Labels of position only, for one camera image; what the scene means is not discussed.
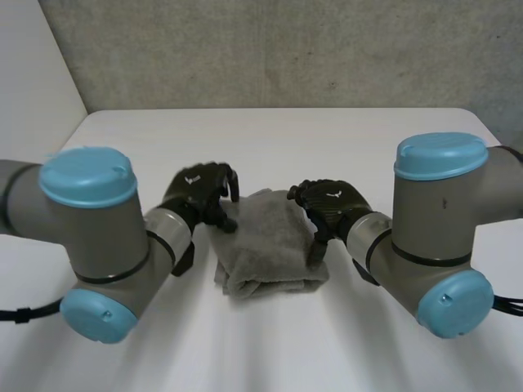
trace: gray robot arm segment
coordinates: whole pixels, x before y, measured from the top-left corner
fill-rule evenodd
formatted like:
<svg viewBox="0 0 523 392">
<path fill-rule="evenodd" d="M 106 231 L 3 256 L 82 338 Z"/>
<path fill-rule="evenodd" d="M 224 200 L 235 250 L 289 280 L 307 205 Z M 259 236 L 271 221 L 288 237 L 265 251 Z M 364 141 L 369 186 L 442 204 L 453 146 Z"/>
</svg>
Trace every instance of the gray robot arm segment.
<svg viewBox="0 0 523 392">
<path fill-rule="evenodd" d="M 87 289 L 126 306 L 140 318 L 165 279 L 191 246 L 189 226 L 174 212 L 154 208 L 145 214 L 147 251 L 145 262 L 129 274 L 106 275 L 102 281 L 79 278 L 74 288 Z"/>
<path fill-rule="evenodd" d="M 479 225 L 523 218 L 523 155 L 493 147 L 476 196 Z"/>
<path fill-rule="evenodd" d="M 45 194 L 38 186 L 41 167 L 0 160 L 0 234 L 58 241 Z"/>
</svg>

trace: cloth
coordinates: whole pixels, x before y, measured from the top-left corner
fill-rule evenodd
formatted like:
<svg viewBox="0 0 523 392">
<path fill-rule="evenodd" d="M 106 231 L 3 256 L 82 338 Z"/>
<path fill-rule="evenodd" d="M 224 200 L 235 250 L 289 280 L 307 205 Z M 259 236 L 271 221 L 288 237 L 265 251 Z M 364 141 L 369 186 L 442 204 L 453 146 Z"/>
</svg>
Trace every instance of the cloth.
<svg viewBox="0 0 523 392">
<path fill-rule="evenodd" d="M 306 267 L 313 234 L 287 191 L 264 189 L 237 203 L 222 202 L 238 222 L 233 234 L 209 226 L 218 256 L 214 281 L 234 298 L 273 292 L 312 292 L 329 279 L 327 266 Z"/>
</svg>

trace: gray wall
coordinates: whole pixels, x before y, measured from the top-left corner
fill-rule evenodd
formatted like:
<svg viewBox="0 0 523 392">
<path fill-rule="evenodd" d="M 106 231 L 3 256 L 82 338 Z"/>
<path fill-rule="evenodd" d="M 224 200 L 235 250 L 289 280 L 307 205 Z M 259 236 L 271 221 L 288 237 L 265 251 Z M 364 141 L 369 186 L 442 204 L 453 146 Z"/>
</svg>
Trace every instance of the gray wall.
<svg viewBox="0 0 523 392">
<path fill-rule="evenodd" d="M 89 111 L 460 107 L 523 130 L 523 0 L 40 0 Z"/>
</svg>

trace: table surface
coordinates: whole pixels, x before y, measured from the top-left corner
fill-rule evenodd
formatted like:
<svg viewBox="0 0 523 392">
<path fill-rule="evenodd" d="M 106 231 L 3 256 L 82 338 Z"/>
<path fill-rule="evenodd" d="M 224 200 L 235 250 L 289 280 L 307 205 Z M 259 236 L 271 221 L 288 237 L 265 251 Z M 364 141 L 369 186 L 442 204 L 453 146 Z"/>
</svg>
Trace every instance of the table surface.
<svg viewBox="0 0 523 392">
<path fill-rule="evenodd" d="M 432 131 L 495 138 L 461 109 L 183 109 L 92 114 L 66 148 L 126 154 L 144 210 L 184 166 L 227 161 L 240 192 L 306 178 L 351 182 L 391 214 L 396 146 Z M 499 295 L 521 296 L 523 222 L 477 230 L 473 265 Z M 432 336 L 383 289 L 363 282 L 340 242 L 330 280 L 311 294 L 233 301 L 212 278 L 204 228 L 194 268 L 169 278 L 121 344 L 90 342 L 61 317 L 0 325 L 0 390 L 12 391 L 488 391 L 523 390 L 523 322 L 491 312 L 456 340 Z M 0 238 L 0 308 L 39 305 L 74 283 L 62 247 Z"/>
</svg>

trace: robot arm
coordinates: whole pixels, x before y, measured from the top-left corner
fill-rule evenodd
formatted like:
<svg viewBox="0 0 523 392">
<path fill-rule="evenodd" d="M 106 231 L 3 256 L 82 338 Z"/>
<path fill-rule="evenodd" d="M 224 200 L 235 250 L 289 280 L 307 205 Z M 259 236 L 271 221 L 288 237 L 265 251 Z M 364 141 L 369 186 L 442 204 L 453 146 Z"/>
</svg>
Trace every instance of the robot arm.
<svg viewBox="0 0 523 392">
<path fill-rule="evenodd" d="M 306 181 L 289 198 L 323 231 L 317 237 L 344 241 L 361 277 L 429 331 L 468 333 L 494 305 L 490 283 L 471 267 L 475 230 L 523 217 L 521 154 L 466 134 L 419 135 L 399 145 L 395 173 L 392 219 L 343 181 Z"/>
<path fill-rule="evenodd" d="M 144 219 L 131 163 L 116 150 L 73 149 L 43 166 L 1 161 L 0 234 L 62 244 L 78 282 L 60 312 L 81 335 L 116 343 L 169 274 L 192 266 L 199 222 L 234 231 L 218 203 L 227 185 L 237 201 L 226 164 L 184 169 Z"/>
</svg>

